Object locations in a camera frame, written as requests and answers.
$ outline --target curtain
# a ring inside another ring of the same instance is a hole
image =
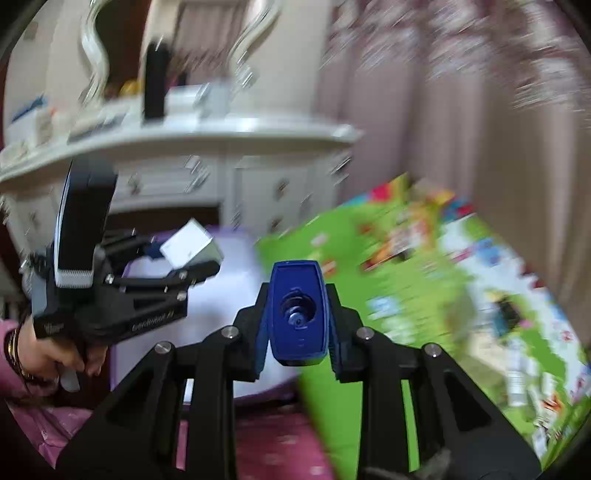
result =
[[[591,342],[591,56],[545,0],[334,0],[317,110],[342,200],[404,171],[472,200]]]
[[[199,85],[228,75],[228,54],[240,35],[247,2],[187,2],[181,5],[174,39],[175,57]]]

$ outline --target black plastic part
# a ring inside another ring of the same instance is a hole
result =
[[[163,119],[170,50],[166,42],[150,42],[146,52],[144,119]]]
[[[359,316],[327,287],[340,350],[333,364],[346,381],[363,381],[359,479],[369,478],[369,466],[408,472],[402,380],[411,387],[421,463],[445,447],[452,453],[448,479],[537,478],[533,450],[443,349],[433,357],[373,330],[358,336]],[[258,377],[267,289],[237,315],[238,335],[221,329],[200,344],[146,355],[63,450],[58,472],[97,480],[236,479],[232,382]],[[187,378],[195,382],[182,472],[172,465]]]
[[[57,219],[59,249],[55,262],[59,270],[92,270],[95,246],[103,238],[116,182],[117,174],[107,161],[72,161]]]
[[[332,313],[329,337],[332,370],[342,383],[360,382],[368,363],[364,351],[353,338],[363,323],[356,310],[341,306],[334,284],[327,284],[326,293]]]
[[[447,352],[433,358],[423,349],[421,356],[443,443],[452,452],[450,478],[537,478],[534,451]]]
[[[150,238],[131,238],[105,249],[106,257],[95,270],[86,301],[79,297],[65,297],[64,289],[55,285],[52,268],[38,271],[39,276],[46,276],[46,307],[33,315],[37,337],[60,335],[75,342],[114,345],[184,318],[187,315],[187,289],[216,275],[220,265],[215,261],[189,265],[171,271],[164,278],[116,276],[116,272],[121,272],[129,261],[142,257],[149,245]],[[53,249],[49,247],[45,260],[42,262],[37,254],[35,263],[51,265],[52,255]],[[108,275],[112,276],[110,282],[106,281]]]

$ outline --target white packaging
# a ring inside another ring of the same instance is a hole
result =
[[[46,106],[25,113],[6,129],[7,144],[25,142],[29,150],[49,142],[52,136],[51,109]]]
[[[215,260],[222,263],[223,254],[213,237],[195,219],[191,219],[160,247],[168,263],[175,268]]]

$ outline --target ornate white mirror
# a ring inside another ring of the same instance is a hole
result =
[[[141,91],[145,52],[164,40],[173,56],[170,85],[230,80],[247,86],[250,46],[280,12],[282,0],[90,0],[82,49],[91,78],[82,105]]]

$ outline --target hand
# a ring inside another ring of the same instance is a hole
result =
[[[69,339],[46,338],[38,340],[29,317],[18,337],[18,359],[25,372],[36,377],[53,380],[59,376],[59,364],[85,372],[89,377],[99,375],[105,362],[107,347],[92,346],[87,349],[88,361],[82,361],[74,342]]]

